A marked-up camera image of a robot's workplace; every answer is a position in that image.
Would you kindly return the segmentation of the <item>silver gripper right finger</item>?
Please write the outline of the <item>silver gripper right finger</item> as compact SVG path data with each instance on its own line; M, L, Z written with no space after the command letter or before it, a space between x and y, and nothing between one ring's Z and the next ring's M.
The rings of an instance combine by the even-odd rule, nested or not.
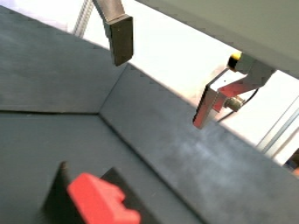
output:
M274 71L269 65L245 53L233 53L228 58L226 67L205 85L192 118L193 126L202 128L212 111L218 113L222 108L229 108L237 112L248 102L240 95L260 89Z

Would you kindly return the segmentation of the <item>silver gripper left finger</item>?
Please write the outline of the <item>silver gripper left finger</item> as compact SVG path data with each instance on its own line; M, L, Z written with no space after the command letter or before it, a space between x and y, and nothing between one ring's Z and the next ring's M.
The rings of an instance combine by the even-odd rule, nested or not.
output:
M109 43L112 61L116 67L133 56L133 18L125 14L121 0L92 0Z

